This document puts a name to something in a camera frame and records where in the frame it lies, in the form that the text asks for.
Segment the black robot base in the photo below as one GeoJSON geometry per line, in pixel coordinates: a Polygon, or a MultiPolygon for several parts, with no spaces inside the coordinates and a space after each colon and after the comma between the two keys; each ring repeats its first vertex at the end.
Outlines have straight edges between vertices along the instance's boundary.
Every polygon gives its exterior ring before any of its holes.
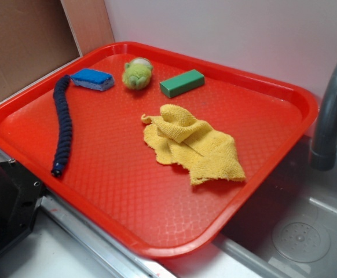
{"type": "Polygon", "coordinates": [[[43,195],[43,182],[19,162],[0,162],[0,255],[27,237],[43,195]]]}

